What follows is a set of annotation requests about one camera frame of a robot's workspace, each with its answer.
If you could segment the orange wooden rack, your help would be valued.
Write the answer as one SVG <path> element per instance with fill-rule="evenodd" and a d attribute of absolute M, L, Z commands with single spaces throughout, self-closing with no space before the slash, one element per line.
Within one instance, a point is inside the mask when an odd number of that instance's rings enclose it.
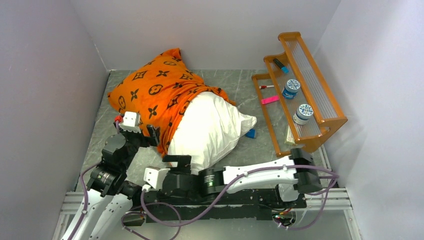
<path fill-rule="evenodd" d="M 291 133 L 290 148 L 315 152 L 347 121 L 300 32 L 278 35 L 283 52 L 263 58 L 267 72 L 251 77 L 277 157 L 286 156 L 271 120 L 271 105 L 279 104 Z"/>

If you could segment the white pillow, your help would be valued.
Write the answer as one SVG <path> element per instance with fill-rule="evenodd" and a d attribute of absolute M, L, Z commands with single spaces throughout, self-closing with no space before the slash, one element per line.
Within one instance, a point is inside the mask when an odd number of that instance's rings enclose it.
<path fill-rule="evenodd" d="M 256 123 L 255 116 L 241 113 L 224 98 L 202 92 L 188 104 L 168 154 L 191 156 L 190 170 L 197 175 L 228 155 Z"/>

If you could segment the orange patterned pillowcase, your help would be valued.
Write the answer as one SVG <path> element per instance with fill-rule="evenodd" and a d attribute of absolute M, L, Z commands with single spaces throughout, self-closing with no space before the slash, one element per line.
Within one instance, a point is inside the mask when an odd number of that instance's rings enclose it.
<path fill-rule="evenodd" d="M 172 48 L 128 75 L 107 93 L 107 99 L 120 114 L 139 113 L 144 133 L 148 125 L 158 127 L 157 150 L 164 156 L 189 104 L 203 92 L 211 92 L 231 105 L 236 104 L 220 87 L 206 85 L 186 67 L 180 49 Z"/>

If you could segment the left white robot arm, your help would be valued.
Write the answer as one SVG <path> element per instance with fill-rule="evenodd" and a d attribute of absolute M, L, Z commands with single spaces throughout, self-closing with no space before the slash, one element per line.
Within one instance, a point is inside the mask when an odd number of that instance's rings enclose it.
<path fill-rule="evenodd" d="M 99 240 L 126 212 L 142 206 L 141 186 L 126 178 L 139 148 L 160 143 L 160 129 L 148 125 L 147 130 L 145 136 L 122 127 L 106 139 L 100 162 L 89 168 L 89 180 L 82 184 L 83 199 L 63 240 Z"/>

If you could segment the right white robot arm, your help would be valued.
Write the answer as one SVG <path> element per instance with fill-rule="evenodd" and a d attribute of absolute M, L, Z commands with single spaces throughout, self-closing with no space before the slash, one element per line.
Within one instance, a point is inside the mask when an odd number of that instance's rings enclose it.
<path fill-rule="evenodd" d="M 288 207 L 300 194 L 323 189 L 312 155 L 301 148 L 293 148 L 289 155 L 264 163 L 211 167 L 197 175 L 169 171 L 160 190 L 167 197 L 206 203 L 219 194 L 235 194 L 265 185 L 276 186 L 274 199 L 282 208 Z"/>

